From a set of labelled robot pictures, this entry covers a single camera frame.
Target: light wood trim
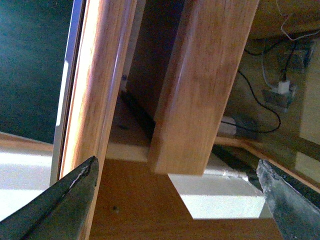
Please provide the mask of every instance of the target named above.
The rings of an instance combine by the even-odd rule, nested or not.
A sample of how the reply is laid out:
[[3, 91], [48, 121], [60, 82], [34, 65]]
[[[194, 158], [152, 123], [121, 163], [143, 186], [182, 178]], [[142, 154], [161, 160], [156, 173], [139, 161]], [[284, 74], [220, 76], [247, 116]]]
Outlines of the light wood trim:
[[60, 177], [95, 155], [99, 176], [80, 239], [88, 239], [137, 0], [88, 0]]
[[185, 2], [148, 156], [156, 173], [204, 172], [258, 2]]
[[314, 181], [310, 177], [299, 173], [298, 171], [294, 169], [290, 169], [286, 167], [283, 163], [281, 163], [279, 160], [277, 160], [274, 156], [271, 154], [265, 152], [259, 147], [254, 146], [251, 143], [243, 142], [241, 145], [241, 148], [244, 148], [251, 154], [257, 156], [260, 159], [268, 160], [270, 163], [281, 169], [282, 171], [286, 172], [290, 176], [294, 177], [295, 179], [299, 180], [303, 184], [307, 185], [309, 188], [313, 189], [314, 191], [320, 193], [320, 183]]
[[37, 141], [5, 132], [0, 132], [0, 147], [44, 152], [52, 152], [54, 149], [54, 146], [50, 143]]

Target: wooden plank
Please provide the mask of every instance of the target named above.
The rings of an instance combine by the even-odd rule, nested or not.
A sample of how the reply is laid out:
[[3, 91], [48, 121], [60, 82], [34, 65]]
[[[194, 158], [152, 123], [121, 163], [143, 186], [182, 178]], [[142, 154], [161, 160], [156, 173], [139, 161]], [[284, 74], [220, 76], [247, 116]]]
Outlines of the wooden plank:
[[106, 160], [91, 240], [280, 240], [273, 219], [193, 220], [167, 175]]
[[29, 139], [5, 132], [0, 132], [0, 147], [11, 149], [27, 149], [52, 152], [54, 146], [50, 143]]
[[258, 0], [185, 2], [149, 151], [156, 173], [203, 173], [257, 5]]
[[88, 0], [60, 176], [92, 155], [99, 176], [80, 239], [88, 239], [96, 205], [136, 0]]

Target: wall outlet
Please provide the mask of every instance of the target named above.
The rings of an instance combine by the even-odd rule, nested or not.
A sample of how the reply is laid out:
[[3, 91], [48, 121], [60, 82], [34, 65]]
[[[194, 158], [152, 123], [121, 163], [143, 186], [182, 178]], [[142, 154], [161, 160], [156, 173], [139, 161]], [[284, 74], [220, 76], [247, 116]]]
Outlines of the wall outlet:
[[280, 94], [279, 89], [274, 88], [268, 90], [263, 89], [262, 94], [264, 102], [268, 107], [272, 108], [276, 112], [286, 113], [296, 96], [297, 90], [298, 86], [296, 84], [292, 84], [287, 93]]

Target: white power adapter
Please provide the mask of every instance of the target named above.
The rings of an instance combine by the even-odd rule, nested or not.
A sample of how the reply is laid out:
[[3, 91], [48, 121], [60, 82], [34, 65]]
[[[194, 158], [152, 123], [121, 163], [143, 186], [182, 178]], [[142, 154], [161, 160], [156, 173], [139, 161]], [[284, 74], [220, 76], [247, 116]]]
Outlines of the white power adapter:
[[290, 81], [280, 81], [278, 84], [278, 94], [287, 94], [290, 90]]

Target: dark green floor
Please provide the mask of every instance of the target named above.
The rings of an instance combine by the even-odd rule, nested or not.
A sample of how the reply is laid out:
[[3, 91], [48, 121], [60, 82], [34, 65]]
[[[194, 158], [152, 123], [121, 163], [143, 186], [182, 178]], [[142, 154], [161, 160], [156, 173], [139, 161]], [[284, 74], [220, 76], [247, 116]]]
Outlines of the dark green floor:
[[0, 0], [0, 132], [53, 143], [72, 0]]

